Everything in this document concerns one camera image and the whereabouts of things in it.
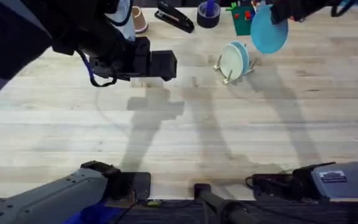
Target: gray robot arm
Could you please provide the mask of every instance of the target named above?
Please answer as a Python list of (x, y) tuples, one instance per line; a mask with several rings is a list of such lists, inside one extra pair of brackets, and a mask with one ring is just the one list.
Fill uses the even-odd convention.
[(62, 179), (0, 200), (0, 224), (63, 223), (98, 203), (107, 184), (108, 179), (100, 172), (78, 169)]

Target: tape roll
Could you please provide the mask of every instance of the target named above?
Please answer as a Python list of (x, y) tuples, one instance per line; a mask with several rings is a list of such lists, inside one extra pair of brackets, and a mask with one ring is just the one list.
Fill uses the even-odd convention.
[(204, 28), (213, 28), (219, 23), (219, 17), (221, 15), (221, 6), (214, 3), (213, 15), (206, 16), (206, 4), (203, 2), (198, 6), (197, 10), (197, 23)]

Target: white plate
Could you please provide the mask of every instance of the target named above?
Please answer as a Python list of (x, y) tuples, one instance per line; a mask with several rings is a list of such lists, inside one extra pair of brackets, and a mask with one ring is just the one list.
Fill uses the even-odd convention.
[(236, 46), (232, 44), (226, 44), (222, 49), (222, 58), (220, 63), (222, 74), (227, 78), (231, 73), (230, 79), (236, 79), (240, 77), (242, 73), (242, 56)]

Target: black cable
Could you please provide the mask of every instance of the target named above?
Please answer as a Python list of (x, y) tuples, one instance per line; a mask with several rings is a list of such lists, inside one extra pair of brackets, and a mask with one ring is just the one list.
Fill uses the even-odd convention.
[(272, 213), (272, 214), (275, 214), (275, 215), (280, 215), (280, 216), (285, 217), (285, 218), (291, 218), (291, 219), (294, 219), (294, 220), (298, 220), (298, 221), (301, 221), (301, 222), (307, 222), (307, 223), (325, 224), (323, 222), (317, 222), (317, 221), (314, 221), (314, 220), (310, 220), (308, 218), (301, 218), (301, 217), (298, 217), (296, 215), (290, 215), (290, 214), (287, 214), (287, 213), (277, 212), (275, 210), (271, 210), (271, 209), (268, 209), (268, 208), (264, 208), (264, 207), (262, 207), (260, 205), (256, 205), (256, 204), (254, 204), (252, 202), (241, 201), (241, 203), (244, 203), (244, 204), (253, 206), (255, 208), (258, 208), (261, 211), (269, 212), (269, 213)]
[(117, 22), (117, 21), (114, 21), (112, 19), (110, 19), (108, 16), (106, 16), (107, 20), (109, 22), (111, 22), (112, 24), (114, 24), (115, 26), (123, 26), (125, 24), (127, 24), (129, 18), (131, 17), (132, 15), (132, 6), (134, 5), (134, 0), (130, 0), (129, 2), (129, 7), (128, 7), (128, 12), (127, 12), (127, 16), (125, 17), (125, 19), (121, 22)]
[(132, 189), (133, 190), (133, 192), (134, 192), (134, 200), (135, 200), (135, 203), (133, 203), (131, 206), (129, 206), (127, 209), (125, 209), (125, 211), (123, 211), (122, 213), (121, 213), (121, 215), (117, 218), (117, 220), (114, 222), (114, 224), (118, 224), (120, 221), (121, 221), (121, 219), (130, 211), (130, 210), (132, 210), (132, 208), (137, 204), (137, 194), (136, 194), (136, 191), (135, 191), (135, 189)]
[(244, 180), (244, 182), (246, 183), (246, 186), (247, 186), (249, 189), (255, 190), (255, 187), (252, 186), (252, 185), (250, 185), (250, 184), (248, 183), (248, 180), (251, 180), (251, 179), (252, 179), (252, 177), (247, 177), (247, 178)]
[(114, 222), (114, 224), (118, 224), (121, 219), (137, 204), (137, 202), (133, 203), (130, 207), (128, 207), (124, 212), (121, 213), (121, 215), (118, 217), (118, 219)]
[(109, 85), (114, 85), (117, 82), (117, 76), (113, 75), (112, 81), (111, 82), (107, 82), (107, 83), (103, 83), (102, 85), (100, 85), (98, 82), (96, 82), (96, 80), (94, 79), (93, 76), (93, 71), (92, 71), (92, 67), (90, 62), (88, 61), (88, 59), (86, 58), (84, 52), (82, 52), (80, 49), (76, 49), (75, 50), (81, 57), (82, 61), (84, 62), (86, 69), (88, 70), (88, 75), (89, 75), (89, 80), (91, 82), (91, 84), (95, 87), (107, 87)]

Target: blue cloth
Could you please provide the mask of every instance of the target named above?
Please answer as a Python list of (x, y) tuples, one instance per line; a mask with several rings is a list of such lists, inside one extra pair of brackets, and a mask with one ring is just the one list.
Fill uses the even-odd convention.
[(272, 6), (260, 6), (252, 20), (251, 38), (259, 52), (271, 54), (278, 51), (288, 36), (288, 21), (273, 25), (271, 21)]
[(63, 224), (105, 224), (112, 219), (120, 209), (104, 206), (104, 203), (84, 208), (81, 212), (73, 215)]

